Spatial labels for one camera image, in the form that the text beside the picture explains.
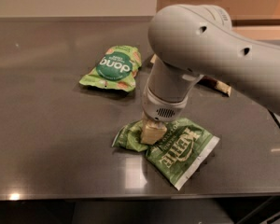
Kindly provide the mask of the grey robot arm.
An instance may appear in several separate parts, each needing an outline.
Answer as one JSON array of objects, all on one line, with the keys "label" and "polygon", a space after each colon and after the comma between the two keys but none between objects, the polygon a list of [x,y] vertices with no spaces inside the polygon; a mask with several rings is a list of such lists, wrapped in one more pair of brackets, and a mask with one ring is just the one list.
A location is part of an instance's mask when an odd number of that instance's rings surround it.
[{"label": "grey robot arm", "polygon": [[236,34],[224,8],[165,7],[152,18],[148,41],[156,61],[142,98],[146,123],[161,128],[176,120],[204,76],[230,84],[280,116],[280,46]]}]

